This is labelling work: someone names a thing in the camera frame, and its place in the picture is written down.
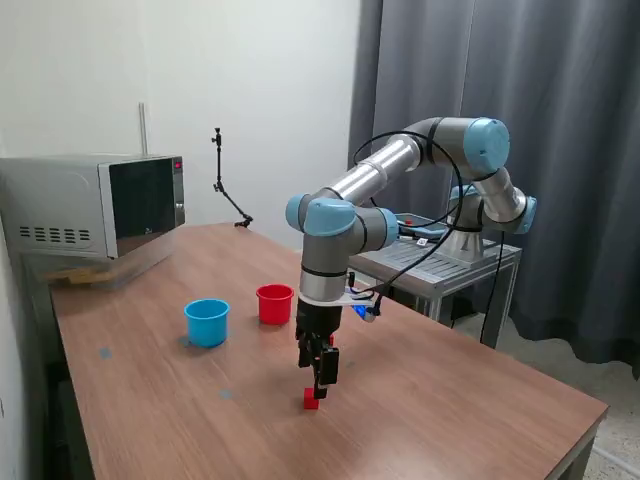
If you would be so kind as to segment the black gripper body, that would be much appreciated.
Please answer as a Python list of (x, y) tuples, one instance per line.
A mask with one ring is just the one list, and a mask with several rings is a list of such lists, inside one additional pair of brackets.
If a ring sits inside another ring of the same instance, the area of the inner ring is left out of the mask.
[(313, 337), (328, 344), (330, 336), (340, 326), (341, 315), (341, 306), (318, 306), (299, 301), (295, 338), (300, 340)]

